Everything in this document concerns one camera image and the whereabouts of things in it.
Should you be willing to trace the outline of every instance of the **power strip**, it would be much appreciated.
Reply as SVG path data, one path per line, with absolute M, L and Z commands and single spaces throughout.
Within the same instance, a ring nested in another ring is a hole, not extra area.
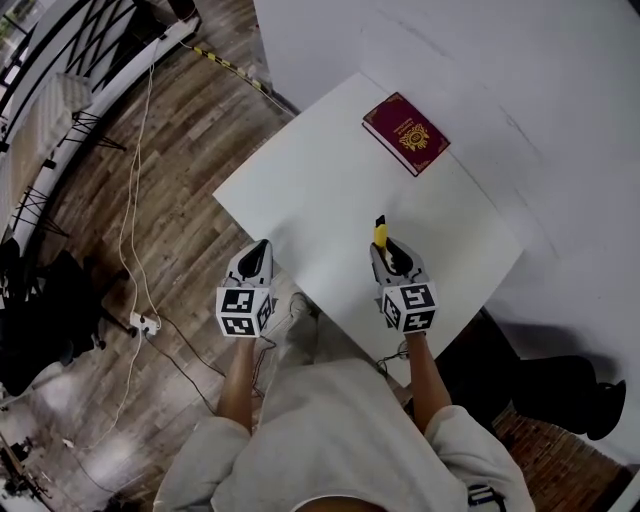
M 147 336 L 155 336 L 158 332 L 158 322 L 138 313 L 131 313 L 129 323 Z

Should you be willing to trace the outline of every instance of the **forearm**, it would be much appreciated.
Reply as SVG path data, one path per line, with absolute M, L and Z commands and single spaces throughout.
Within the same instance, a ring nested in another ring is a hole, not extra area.
M 411 367 L 411 393 L 416 426 L 425 431 L 433 415 L 451 405 L 451 397 L 442 382 L 424 333 L 406 335 Z
M 229 418 L 251 432 L 251 389 L 253 380 L 254 338 L 238 338 L 235 355 L 218 401 L 218 416 Z

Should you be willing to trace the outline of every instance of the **white shirt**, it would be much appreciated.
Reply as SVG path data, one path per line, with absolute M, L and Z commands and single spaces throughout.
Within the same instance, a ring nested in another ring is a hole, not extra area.
M 465 409 L 449 406 L 424 436 L 385 380 L 349 359 L 278 373 L 253 437 L 203 421 L 158 491 L 156 512 L 290 512 L 345 496 L 388 512 L 468 510 L 467 487 L 486 484 L 506 509 L 534 510 L 522 473 Z

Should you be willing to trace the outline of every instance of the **electrical cable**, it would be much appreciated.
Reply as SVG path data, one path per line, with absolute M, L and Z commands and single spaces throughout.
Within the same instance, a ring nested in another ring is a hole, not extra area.
M 187 16 L 186 18 L 178 18 L 178 19 L 184 23 L 184 22 L 186 22 L 189 18 L 191 18 L 191 16 L 193 16 L 193 13 L 195 13 L 197 10 L 198 10 L 198 8 L 194 6 L 193 11 L 191 11 L 191 12 L 189 13 L 189 16 Z
M 198 354 L 198 352 L 196 351 L 196 349 L 193 347 L 193 345 L 189 342 L 189 340 L 187 339 L 187 337 L 182 333 L 182 331 L 180 330 L 180 328 L 175 324 L 175 322 L 173 322 L 173 320 L 171 320 L 168 316 L 161 314 L 160 317 L 163 320 L 166 320 L 167 322 L 169 322 L 173 328 L 176 330 L 176 332 L 178 333 L 178 335 L 182 338 L 182 340 L 187 344 L 187 346 L 191 349 L 191 351 L 194 353 L 194 355 L 200 360 L 200 362 L 202 364 L 204 364 L 206 367 L 212 369 L 214 372 L 216 372 L 218 375 L 224 377 L 225 379 L 227 378 L 227 375 L 217 366 L 211 366 L 209 363 L 207 363 L 204 359 L 202 359 L 202 357 L 200 356 L 200 354 Z M 260 374 L 260 367 L 262 366 L 262 363 L 264 362 L 264 358 L 266 355 L 266 352 L 277 347 L 277 343 L 275 343 L 274 341 L 261 336 L 261 338 L 263 340 L 265 340 L 266 342 L 269 343 L 268 347 L 263 348 L 260 351 L 260 354 L 258 355 L 258 361 L 256 363 L 256 366 L 253 370 L 253 377 L 252 377 L 252 388 L 253 391 L 256 393 L 256 395 L 260 398 L 264 398 L 264 393 L 262 391 L 260 391 L 258 389 L 258 387 L 256 386 L 256 382 L 258 380 L 258 376 Z
M 378 369 L 378 373 L 380 373 L 385 379 L 389 377 L 389 371 L 387 369 L 387 361 L 391 361 L 392 359 L 408 359 L 409 358 L 409 350 L 407 349 L 406 343 L 401 343 L 398 347 L 398 351 L 392 356 L 383 357 L 382 359 L 376 361 L 376 367 Z
M 140 348 L 142 347 L 142 331 L 138 331 L 138 338 L 140 339 L 140 341 L 138 342 L 138 348 L 136 349 L 136 353 L 133 355 L 133 358 L 131 359 L 131 364 L 129 365 L 129 375 L 127 376 L 127 390 L 125 391 L 124 397 L 122 398 L 122 402 L 120 402 L 120 406 L 116 411 L 116 417 L 114 418 L 113 423 L 111 424 L 109 429 L 104 434 L 102 434 L 102 436 L 100 436 L 100 439 L 98 439 L 91 446 L 85 446 L 84 448 L 81 448 L 81 450 L 93 450 L 96 446 L 98 446 L 102 442 L 102 440 L 105 437 L 107 437 L 107 435 L 109 435 L 109 433 L 115 428 L 116 423 L 118 423 L 118 419 L 120 418 L 120 413 L 122 412 L 122 409 L 124 408 L 124 404 L 127 401 L 127 397 L 129 396 L 129 390 L 131 388 L 131 374 L 133 373 L 133 364 L 136 362 L 136 359 L 138 358 L 138 354 L 140 353 Z
M 191 349 L 191 352 L 193 352 L 193 354 L 200 360 L 200 362 L 203 365 L 207 366 L 208 368 L 211 368 L 218 375 L 220 375 L 220 376 L 222 376 L 224 378 L 227 377 L 226 374 L 220 368 L 218 368 L 217 366 L 216 367 L 211 366 L 204 359 L 202 359 L 202 357 L 200 357 L 200 354 L 198 354 L 198 352 L 196 352 L 196 349 L 193 348 L 193 345 L 191 345 L 191 343 L 189 342 L 187 337 L 184 334 L 182 334 L 182 331 L 180 330 L 180 328 L 175 323 L 173 323 L 173 320 L 171 320 L 170 318 L 166 317 L 165 315 L 160 315 L 160 318 L 162 318 L 163 320 L 166 320 L 167 322 L 169 322 L 173 326 L 173 328 L 176 330 L 178 335 L 182 338 L 182 341 L 184 341 L 187 344 L 187 346 Z
M 86 475 L 86 477 L 91 480 L 91 482 L 93 482 L 93 485 L 95 485 L 98 489 L 103 490 L 104 492 L 107 492 L 109 494 L 115 494 L 117 491 L 112 491 L 111 489 L 107 489 L 106 487 L 103 487 L 102 485 L 100 485 L 98 482 L 96 482 L 93 477 L 89 474 L 89 472 L 84 468 L 84 466 L 82 465 L 82 463 L 80 462 L 80 459 L 78 459 L 78 457 L 76 457 L 76 454 L 73 453 L 73 450 L 69 450 L 71 452 L 72 457 L 76 460 L 76 462 L 78 463 L 78 466 L 80 467 L 80 469 L 82 470 L 82 472 Z
M 256 387 L 256 383 L 258 382 L 258 377 L 260 376 L 260 367 L 262 366 L 262 363 L 264 361 L 264 358 L 267 354 L 267 352 L 269 350 L 273 350 L 274 348 L 277 347 L 276 343 L 272 340 L 270 340 L 269 338 L 265 337 L 265 336 L 261 336 L 261 338 L 266 341 L 267 343 L 269 343 L 268 347 L 263 348 L 260 351 L 260 355 L 258 356 L 258 362 L 256 363 L 256 367 L 253 370 L 253 377 L 251 379 L 251 385 L 253 386 L 253 389 L 258 393 L 258 396 L 264 398 L 264 394 L 261 391 L 258 391 L 258 388 Z
M 216 412 L 213 410 L 213 406 L 207 401 L 207 399 L 204 397 L 204 395 L 202 394 L 202 392 L 200 391 L 200 388 L 198 388 L 197 384 L 193 381 L 193 379 L 191 377 L 189 377 L 186 372 L 180 368 L 180 365 L 178 363 L 175 362 L 175 360 L 173 359 L 173 357 L 171 357 L 169 354 L 167 354 L 164 350 L 159 349 L 158 347 L 156 347 L 153 342 L 147 338 L 147 333 L 144 334 L 145 339 L 149 342 L 149 344 L 155 348 L 158 352 L 160 352 L 164 357 L 166 357 L 167 359 L 169 359 L 169 361 L 171 361 L 173 363 L 173 366 L 175 366 L 178 371 L 185 376 L 185 378 L 191 382 L 191 384 L 193 385 L 193 387 L 196 389 L 196 391 L 198 392 L 198 394 L 200 395 L 200 398 L 202 398 L 202 401 L 204 402 L 204 404 L 207 406 L 207 409 L 209 409 L 209 411 L 211 411 L 211 414 L 213 414 L 214 416 L 217 416 Z
M 160 330 L 160 328 L 162 327 L 162 320 L 160 319 L 160 316 L 158 315 L 158 311 L 157 311 L 153 301 L 151 300 L 151 294 L 149 293 L 149 283 L 148 283 L 148 279 L 147 279 L 147 273 L 144 270 L 144 265 L 142 264 L 142 262 L 140 261 L 140 258 L 138 257 L 138 253 L 136 252 L 135 243 L 134 243 L 136 213 L 138 211 L 138 194 L 139 194 L 139 191 L 140 191 L 140 174 L 141 174 L 141 171 L 142 171 L 142 159 L 140 157 L 140 155 L 142 153 L 141 145 L 142 145 L 142 137 L 144 135 L 144 129 L 145 129 L 146 122 L 147 122 L 147 117 L 149 116 L 149 103 L 151 101 L 151 91 L 153 89 L 153 72 L 155 70 L 155 58 L 156 58 L 156 50 L 158 49 L 158 44 L 159 43 L 157 43 L 156 46 L 154 47 L 153 55 L 151 57 L 151 65 L 149 66 L 149 81 L 147 83 L 147 98 L 146 98 L 146 101 L 145 101 L 144 114 L 142 116 L 142 122 L 140 123 L 140 131 L 138 133 L 138 143 L 136 144 L 136 150 L 135 150 L 135 153 L 133 155 L 133 160 L 131 162 L 131 169 L 129 170 L 129 195 L 128 195 L 128 199 L 127 199 L 127 208 L 125 210 L 124 219 L 122 221 L 122 228 L 120 229 L 120 236 L 118 238 L 118 254 L 120 256 L 120 262 L 122 263 L 122 266 L 126 269 L 127 273 L 129 274 L 129 277 L 131 277 L 131 279 L 133 280 L 133 284 L 134 284 L 134 288 L 135 288 L 133 304 L 131 305 L 131 314 L 133 314 L 135 312 L 135 308 L 136 308 L 136 305 L 137 305 L 137 302 L 138 302 L 138 282 L 136 281 L 135 277 L 133 276 L 133 273 L 131 272 L 131 269 L 126 264 L 124 256 L 122 254 L 122 236 L 124 234 L 124 229 L 125 229 L 125 227 L 127 225 L 127 218 L 129 217 L 129 211 L 131 209 L 131 200 L 133 198 L 133 213 L 131 215 L 131 250 L 133 252 L 133 256 L 136 259 L 136 262 L 138 263 L 138 267 L 140 268 L 140 270 L 142 272 L 142 277 L 143 277 L 143 280 L 144 280 L 144 286 L 145 286 L 145 291 L 146 291 L 146 294 L 147 294 L 147 299 L 149 300 L 149 304 L 151 306 L 151 309 L 153 309 L 154 314 L 158 318 L 158 330 Z M 137 172 L 135 172 L 135 175 L 136 175 L 136 188 L 135 188 L 135 194 L 133 194 L 132 193 L 133 177 L 134 177 L 134 169 L 136 167 L 136 163 L 138 164 L 138 168 L 137 168 Z

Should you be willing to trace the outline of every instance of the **black chair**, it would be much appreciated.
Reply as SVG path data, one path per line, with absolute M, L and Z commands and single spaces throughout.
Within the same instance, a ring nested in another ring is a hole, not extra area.
M 13 238 L 0 245 L 0 284 L 3 287 L 5 308 L 26 300 L 24 260 L 20 258 L 18 242 Z
M 34 273 L 33 282 L 26 285 L 27 290 L 35 290 L 28 300 L 12 301 L 0 310 L 0 382 L 9 394 L 21 395 L 56 361 L 68 365 L 95 346 L 104 349 L 98 331 L 101 318 L 136 336 L 135 328 L 128 329 L 102 306 L 107 292 L 118 280 L 128 279 L 128 273 L 121 270 L 95 291 L 93 267 L 85 260 L 83 270 L 71 254 L 62 251 L 51 265 Z
M 582 356 L 521 360 L 484 309 L 436 364 L 453 403 L 492 433 L 493 420 L 510 402 L 522 416 L 592 440 L 609 435 L 622 415 L 624 380 L 598 383 L 593 365 Z M 407 412 L 412 414 L 412 402 Z
M 598 383 L 593 365 L 581 356 L 519 361 L 513 372 L 513 406 L 518 414 L 558 425 L 597 441 L 618 424 L 626 383 Z

